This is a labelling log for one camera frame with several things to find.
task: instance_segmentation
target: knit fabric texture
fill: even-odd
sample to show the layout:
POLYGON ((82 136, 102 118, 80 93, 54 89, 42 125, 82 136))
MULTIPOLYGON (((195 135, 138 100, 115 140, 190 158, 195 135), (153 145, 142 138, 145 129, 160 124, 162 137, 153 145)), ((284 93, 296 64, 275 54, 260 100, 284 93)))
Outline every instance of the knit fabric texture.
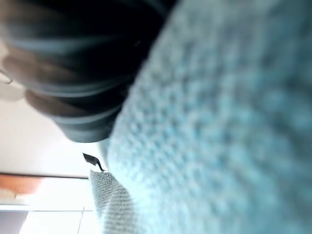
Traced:
POLYGON ((102 233, 312 233, 312 1, 182 0, 91 173, 102 233))

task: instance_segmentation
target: white ceiling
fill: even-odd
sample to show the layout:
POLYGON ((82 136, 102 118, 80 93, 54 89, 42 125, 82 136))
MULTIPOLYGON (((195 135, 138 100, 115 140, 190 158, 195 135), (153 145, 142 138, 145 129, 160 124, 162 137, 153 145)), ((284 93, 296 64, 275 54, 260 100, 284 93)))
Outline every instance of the white ceiling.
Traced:
POLYGON ((89 167, 82 153, 52 121, 24 98, 1 98, 13 89, 0 84, 0 172, 87 177, 89 167))

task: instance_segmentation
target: sweater sleeve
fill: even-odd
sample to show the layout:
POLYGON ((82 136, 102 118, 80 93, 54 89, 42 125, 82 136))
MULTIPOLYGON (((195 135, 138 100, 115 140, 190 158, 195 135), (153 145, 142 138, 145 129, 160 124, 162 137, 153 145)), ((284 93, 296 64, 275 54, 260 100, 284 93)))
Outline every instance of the sweater sleeve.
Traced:
POLYGON ((6 74, 73 141, 108 137, 173 0, 0 0, 6 74))

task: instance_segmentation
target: light blue knit sweater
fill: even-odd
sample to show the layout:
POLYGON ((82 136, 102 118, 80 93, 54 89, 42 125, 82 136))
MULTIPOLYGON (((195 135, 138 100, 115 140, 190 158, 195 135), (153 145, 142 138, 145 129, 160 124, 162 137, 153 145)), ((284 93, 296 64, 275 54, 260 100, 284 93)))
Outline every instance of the light blue knit sweater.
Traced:
POLYGON ((312 1, 183 0, 91 173, 102 233, 312 233, 312 1))

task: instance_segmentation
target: gray knit fabric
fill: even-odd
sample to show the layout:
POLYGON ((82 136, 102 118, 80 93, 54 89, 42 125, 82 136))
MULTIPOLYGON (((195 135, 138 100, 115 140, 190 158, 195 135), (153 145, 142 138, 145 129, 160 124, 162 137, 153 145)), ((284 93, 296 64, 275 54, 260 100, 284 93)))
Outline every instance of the gray knit fabric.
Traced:
POLYGON ((312 233, 312 1, 183 0, 91 174, 102 233, 312 233))

